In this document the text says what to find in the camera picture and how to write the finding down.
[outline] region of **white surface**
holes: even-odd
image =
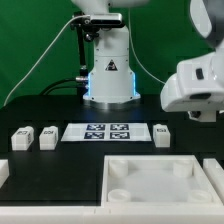
[[[19,128],[11,137],[13,151],[26,151],[34,140],[32,127]]]
[[[151,141],[151,136],[147,124],[68,124],[61,141]]]
[[[110,161],[115,160],[128,161],[128,175],[124,178],[110,175]],[[174,175],[177,162],[192,163],[192,175],[184,174],[185,176],[181,177]],[[211,194],[211,201],[201,200],[204,206],[223,206],[194,156],[106,156],[102,189],[103,207],[118,206],[118,203],[114,204],[108,200],[109,192],[116,189],[130,193],[131,202],[125,204],[128,207],[194,206],[198,203],[194,203],[192,199],[197,196],[194,192]]]
[[[212,24],[203,0],[191,0],[190,13],[198,32],[207,38],[212,31]]]
[[[55,126],[44,128],[39,140],[40,150],[54,150],[58,142],[58,128]]]
[[[157,148],[170,147],[170,132],[166,125],[157,124],[153,126],[153,139]]]
[[[0,188],[9,177],[8,160],[0,160]]]

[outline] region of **white block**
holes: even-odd
[[[54,150],[58,142],[58,128],[55,126],[44,128],[39,139],[40,150]]]
[[[11,140],[13,151],[26,151],[34,140],[34,129],[29,126],[19,128]]]
[[[0,160],[0,188],[9,177],[8,160]]]
[[[170,132],[166,125],[157,124],[153,126],[153,139],[157,148],[170,147]]]

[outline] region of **black panel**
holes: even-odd
[[[68,123],[165,124],[171,147],[159,149],[154,142],[60,141]],[[99,206],[105,155],[195,155],[224,159],[224,118],[199,123],[187,113],[165,113],[159,96],[145,96],[139,107],[105,112],[80,105],[75,96],[25,96],[0,110],[0,159],[9,160],[10,177],[0,189],[0,206],[84,205]],[[40,151],[44,127],[59,128],[56,150]],[[10,137],[19,127],[32,126],[35,140],[28,152],[12,152]]]
[[[202,68],[196,69],[196,76],[198,80],[203,80],[204,79],[204,74]]]
[[[200,94],[194,94],[190,96],[191,100],[207,100],[211,97],[211,93],[200,93]]]

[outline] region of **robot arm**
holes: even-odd
[[[191,111],[190,118],[211,122],[224,109],[223,11],[223,0],[191,0],[192,22],[215,52],[178,64],[161,92],[165,111]]]
[[[109,7],[130,8],[145,5],[149,0],[72,0],[86,15],[106,14]]]

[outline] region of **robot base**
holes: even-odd
[[[141,102],[140,95],[138,97],[133,98],[132,100],[123,102],[123,103],[105,103],[105,102],[97,102],[91,99],[83,99],[85,106],[94,107],[100,110],[123,110],[138,106]]]

